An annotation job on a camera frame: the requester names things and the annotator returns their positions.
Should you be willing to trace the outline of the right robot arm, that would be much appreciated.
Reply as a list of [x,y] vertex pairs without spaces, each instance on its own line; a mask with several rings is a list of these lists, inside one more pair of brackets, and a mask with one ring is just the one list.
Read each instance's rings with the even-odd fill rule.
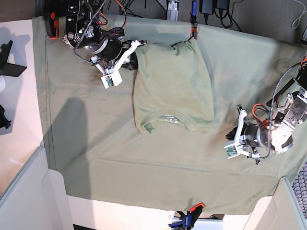
[[109,27],[103,14],[104,0],[70,0],[65,17],[63,41],[82,61],[99,68],[103,75],[111,75],[121,67],[136,70],[135,51],[145,40],[124,40],[127,13],[118,0],[123,16],[120,26]]

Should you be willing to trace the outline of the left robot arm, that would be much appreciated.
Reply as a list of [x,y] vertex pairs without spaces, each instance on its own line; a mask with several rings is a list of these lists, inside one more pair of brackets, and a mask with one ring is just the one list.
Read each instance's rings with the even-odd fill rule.
[[238,106],[238,124],[227,135],[224,145],[228,159],[243,155],[259,164],[271,153],[285,153],[293,146],[292,133],[307,119],[307,58],[291,66],[296,72],[281,90],[274,88],[272,98],[252,107],[252,118]]

